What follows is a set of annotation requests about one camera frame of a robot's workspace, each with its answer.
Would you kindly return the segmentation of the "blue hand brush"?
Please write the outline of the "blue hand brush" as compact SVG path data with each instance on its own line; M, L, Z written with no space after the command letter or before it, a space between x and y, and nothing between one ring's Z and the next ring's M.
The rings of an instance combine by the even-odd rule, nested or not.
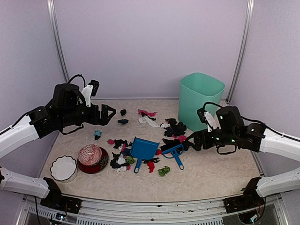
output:
M170 147L169 145L163 145L161 147L162 155L167 159L175 159L178 167L184 170L184 166L180 160L180 155L184 152L183 144L178 144L176 146Z

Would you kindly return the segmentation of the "teal plastic waste bin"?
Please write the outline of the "teal plastic waste bin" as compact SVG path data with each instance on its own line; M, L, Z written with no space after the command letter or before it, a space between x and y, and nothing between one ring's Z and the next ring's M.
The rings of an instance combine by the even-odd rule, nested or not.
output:
M204 103L219 104L225 90L225 84L203 73L192 73L180 80L179 114L178 119L188 129L200 131L207 126L201 123L197 110Z

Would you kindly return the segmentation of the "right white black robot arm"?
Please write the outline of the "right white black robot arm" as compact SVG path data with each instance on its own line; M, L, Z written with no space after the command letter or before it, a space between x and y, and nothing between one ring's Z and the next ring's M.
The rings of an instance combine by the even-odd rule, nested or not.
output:
M235 150L271 153L296 161L300 159L299 138L280 133L258 120L248 119L250 124L245 125L246 118L240 115L235 106L220 107L216 111L216 119L204 106L197 110L197 115L207 127L190 135L195 150L212 147L219 150L225 146L234 146ZM299 168L271 177L252 178L240 197L240 204L250 208L258 198L299 188Z

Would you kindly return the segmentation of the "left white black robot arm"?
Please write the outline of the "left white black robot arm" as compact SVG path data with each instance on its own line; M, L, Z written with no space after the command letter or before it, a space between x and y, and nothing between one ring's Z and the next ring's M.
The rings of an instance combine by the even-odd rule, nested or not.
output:
M91 80L82 89L71 83L58 84L53 97L45 106L39 106L22 115L13 125L0 133L0 156L3 158L19 147L42 139L54 131L63 132L75 125L77 130L84 123L106 126L116 114L116 109L108 105L94 105L99 82ZM66 199L51 178L33 178L0 168L0 189L47 199L53 207L62 208Z

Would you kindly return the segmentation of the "black paper scrap far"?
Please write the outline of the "black paper scrap far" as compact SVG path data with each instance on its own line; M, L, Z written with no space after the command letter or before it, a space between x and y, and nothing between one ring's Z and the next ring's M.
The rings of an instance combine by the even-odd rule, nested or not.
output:
M125 116L125 115L127 114L126 109L122 109L122 110L120 111L120 114L121 114L121 116Z

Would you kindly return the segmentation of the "light blue paper scrap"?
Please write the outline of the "light blue paper scrap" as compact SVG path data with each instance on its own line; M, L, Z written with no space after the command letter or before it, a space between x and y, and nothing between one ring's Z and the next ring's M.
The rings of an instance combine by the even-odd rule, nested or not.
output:
M94 140L100 139L102 136L102 132L99 131L98 129L94 131Z

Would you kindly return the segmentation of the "dark blue paper scrap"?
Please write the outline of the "dark blue paper scrap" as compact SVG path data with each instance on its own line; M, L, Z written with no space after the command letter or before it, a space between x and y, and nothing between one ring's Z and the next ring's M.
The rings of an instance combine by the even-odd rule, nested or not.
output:
M122 125L125 125L125 124L127 124L129 122L129 120L127 120L127 119L121 119L121 120L118 120L118 123L119 124L122 124Z

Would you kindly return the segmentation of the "black scrap pile centre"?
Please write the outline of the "black scrap pile centre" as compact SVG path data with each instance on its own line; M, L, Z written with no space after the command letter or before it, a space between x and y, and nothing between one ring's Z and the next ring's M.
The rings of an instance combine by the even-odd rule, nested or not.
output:
M186 125L184 125L181 121L177 122L175 118L168 118L165 119L166 123L170 125L169 127L165 127L164 135L166 137L172 137L173 139L165 139L163 138L163 143L160 147L162 151L168 150L172 147L175 147L179 144L183 145L183 150L187 151L189 148L189 145L186 141Z

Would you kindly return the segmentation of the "pink small paper scrap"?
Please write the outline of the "pink small paper scrap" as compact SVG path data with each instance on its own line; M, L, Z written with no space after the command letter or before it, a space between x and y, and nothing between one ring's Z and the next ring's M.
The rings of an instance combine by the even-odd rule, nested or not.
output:
M109 139L109 140L107 140L107 143L108 143L109 145L113 145L113 144L114 144L114 140L113 140L113 139Z

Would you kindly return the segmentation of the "white paper scrap long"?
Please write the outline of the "white paper scrap long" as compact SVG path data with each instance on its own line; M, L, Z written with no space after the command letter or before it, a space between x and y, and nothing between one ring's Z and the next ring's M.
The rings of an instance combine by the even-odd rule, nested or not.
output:
M139 123L141 124L149 124L151 127L153 128L159 128L160 126L154 121L154 120L151 120L150 118L148 118L147 116L143 116L143 117L140 117L138 119Z

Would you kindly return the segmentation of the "red patterned bowl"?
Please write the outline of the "red patterned bowl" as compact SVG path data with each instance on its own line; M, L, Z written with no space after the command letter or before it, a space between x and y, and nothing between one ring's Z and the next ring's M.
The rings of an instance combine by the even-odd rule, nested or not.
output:
M97 164L101 157L101 148L94 144L82 147L78 153L78 161L85 166L93 166Z

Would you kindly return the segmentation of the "green paper scrap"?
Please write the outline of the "green paper scrap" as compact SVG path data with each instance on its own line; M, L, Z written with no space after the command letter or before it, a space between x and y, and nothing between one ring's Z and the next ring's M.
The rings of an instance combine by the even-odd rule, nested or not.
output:
M165 165L163 168L158 169L158 174L159 176L164 177L167 173L170 172L170 170L171 170L170 167Z

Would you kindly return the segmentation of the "pink paper scrap far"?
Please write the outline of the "pink paper scrap far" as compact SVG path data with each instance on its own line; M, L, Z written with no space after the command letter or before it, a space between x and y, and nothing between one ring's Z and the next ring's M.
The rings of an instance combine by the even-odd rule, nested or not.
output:
M138 109L138 114L139 115L147 115L149 117L155 117L157 112L148 112L146 110Z

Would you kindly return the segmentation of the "red paper scrap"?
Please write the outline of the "red paper scrap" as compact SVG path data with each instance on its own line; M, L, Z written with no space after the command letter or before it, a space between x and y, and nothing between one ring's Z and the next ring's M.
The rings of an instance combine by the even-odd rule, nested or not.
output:
M147 166L148 166L148 169L149 169L149 173L152 173L152 172L154 171L154 169L155 169L154 163L151 162L151 161L149 161L149 162L147 163Z

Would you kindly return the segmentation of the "mixed scrap pile left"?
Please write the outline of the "mixed scrap pile left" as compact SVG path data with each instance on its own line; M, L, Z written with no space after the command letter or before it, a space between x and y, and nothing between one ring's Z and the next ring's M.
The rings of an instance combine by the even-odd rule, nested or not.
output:
M117 173L130 170L131 165L135 163L134 157L130 153L132 144L132 142L128 142L127 140L114 139L113 148L117 149L119 153L112 153L110 166Z

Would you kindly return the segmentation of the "blue plastic dustpan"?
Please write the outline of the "blue plastic dustpan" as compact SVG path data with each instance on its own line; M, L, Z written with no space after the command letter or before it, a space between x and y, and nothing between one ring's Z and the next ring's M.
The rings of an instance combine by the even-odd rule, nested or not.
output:
M134 158L137 159L134 168L135 174L139 172L143 160L150 160L155 156L158 147L158 142L152 142L138 137L134 138L130 153Z

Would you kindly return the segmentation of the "white scalloped dish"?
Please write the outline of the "white scalloped dish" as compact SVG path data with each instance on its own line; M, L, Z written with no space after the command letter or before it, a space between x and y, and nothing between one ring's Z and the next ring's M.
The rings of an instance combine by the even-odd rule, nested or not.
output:
M51 177L55 181L68 183L77 175L77 163L71 156L58 157L50 167Z

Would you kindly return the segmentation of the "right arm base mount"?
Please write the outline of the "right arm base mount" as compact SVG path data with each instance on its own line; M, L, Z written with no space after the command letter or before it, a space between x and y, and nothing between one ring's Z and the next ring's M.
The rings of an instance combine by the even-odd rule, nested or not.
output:
M243 189L242 195L225 198L223 200L226 213L248 210L265 204L265 199L260 197L256 191L258 181L261 177L252 178Z

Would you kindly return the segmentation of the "front aluminium rail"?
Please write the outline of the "front aluminium rail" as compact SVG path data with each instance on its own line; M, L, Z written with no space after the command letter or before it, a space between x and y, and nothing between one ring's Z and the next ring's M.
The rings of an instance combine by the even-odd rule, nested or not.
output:
M80 197L77 213L40 205L25 196L15 225L287 225L280 195L261 206L227 212L223 198L181 202L123 202Z

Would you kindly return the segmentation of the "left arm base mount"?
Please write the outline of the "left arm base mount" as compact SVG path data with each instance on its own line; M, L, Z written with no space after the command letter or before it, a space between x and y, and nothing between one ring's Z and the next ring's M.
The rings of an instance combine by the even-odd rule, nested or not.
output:
M46 181L49 193L42 198L40 204L54 210L64 211L66 213L78 214L82 201L79 198L64 196L58 185L53 179L43 178Z

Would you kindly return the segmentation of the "left metal corner post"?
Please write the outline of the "left metal corner post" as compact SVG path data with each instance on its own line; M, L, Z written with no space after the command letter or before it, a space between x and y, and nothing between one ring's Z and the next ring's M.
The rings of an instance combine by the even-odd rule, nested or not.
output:
M55 10L55 1L47 0L47 7L48 7L49 18L52 27L52 33L54 36L55 48L57 51L57 56L62 70L62 76L64 81L68 82L70 80L70 76L68 74L63 48L60 41L59 27L58 27L58 21L57 21L56 10Z

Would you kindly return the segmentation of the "metal corner post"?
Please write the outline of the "metal corner post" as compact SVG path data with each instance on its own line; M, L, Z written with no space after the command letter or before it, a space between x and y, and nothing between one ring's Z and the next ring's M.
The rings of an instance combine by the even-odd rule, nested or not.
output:
M49 18L52 27L52 33L54 36L55 48L57 51L57 56L62 70L62 76L64 81L68 82L70 80L70 76L68 74L63 48L60 41L59 27L58 27L58 21L57 21L56 10L55 10L55 1L47 0L47 7L48 7Z
M229 88L228 95L226 97L226 102L228 104L230 104L233 101L234 93L235 93L237 85L238 85L238 80L240 77L241 68L242 68L244 56L246 53L248 36L249 36L250 26L251 26L252 17L253 17L254 5L255 5L255 0L247 1L247 10L246 10L245 22L244 22L244 27L243 27L243 32L242 32L241 44L240 44L240 48L239 48L236 66L234 69L232 82L231 82L231 85Z

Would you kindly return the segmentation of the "right metal corner post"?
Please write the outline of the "right metal corner post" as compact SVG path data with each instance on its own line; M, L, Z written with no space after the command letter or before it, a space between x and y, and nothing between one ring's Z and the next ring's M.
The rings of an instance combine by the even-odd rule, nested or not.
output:
M235 93L237 85L238 85L238 80L240 77L241 68L242 68L244 56L246 53L248 36L249 36L250 26L251 26L252 17L253 17L254 5L255 5L255 0L247 1L247 10L246 10L245 22L244 22L244 27L243 27L243 32L242 32L241 44L240 44L240 48L239 48L236 66L234 69L232 82L231 82L231 85L229 88L228 95L226 97L226 102L228 104L230 104L233 101L234 93Z

